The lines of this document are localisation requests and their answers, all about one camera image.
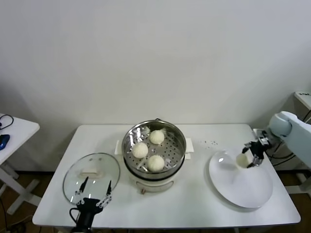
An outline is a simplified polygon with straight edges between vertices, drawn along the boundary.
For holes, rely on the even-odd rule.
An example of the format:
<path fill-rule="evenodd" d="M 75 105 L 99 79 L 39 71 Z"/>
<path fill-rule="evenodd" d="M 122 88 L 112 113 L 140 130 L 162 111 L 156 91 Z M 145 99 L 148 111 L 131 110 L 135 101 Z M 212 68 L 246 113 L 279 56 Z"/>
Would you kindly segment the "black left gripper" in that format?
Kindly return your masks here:
<path fill-rule="evenodd" d="M 105 208 L 112 201 L 111 180 L 109 182 L 106 195 L 101 201 L 99 201 L 98 199 L 84 198 L 84 191 L 87 182 L 88 177 L 85 178 L 79 188 L 74 192 L 74 203 L 78 203 L 76 207 L 79 211 L 79 216 L 76 223 L 77 226 L 92 226 L 95 215 L 102 212 L 103 208 Z"/>

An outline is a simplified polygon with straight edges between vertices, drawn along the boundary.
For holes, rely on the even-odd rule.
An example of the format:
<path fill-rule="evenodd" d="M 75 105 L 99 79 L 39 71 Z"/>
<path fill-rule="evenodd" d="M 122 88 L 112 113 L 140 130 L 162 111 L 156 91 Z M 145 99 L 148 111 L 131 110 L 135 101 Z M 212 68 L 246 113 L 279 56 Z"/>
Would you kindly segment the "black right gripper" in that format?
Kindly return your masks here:
<path fill-rule="evenodd" d="M 244 147 L 242 149 L 242 154 L 245 154 L 248 150 L 251 150 L 253 154 L 253 160 L 252 162 L 247 166 L 247 168 L 260 166 L 262 163 L 262 159 L 264 155 L 264 147 L 259 141 L 251 141 L 249 143 L 244 144 Z"/>

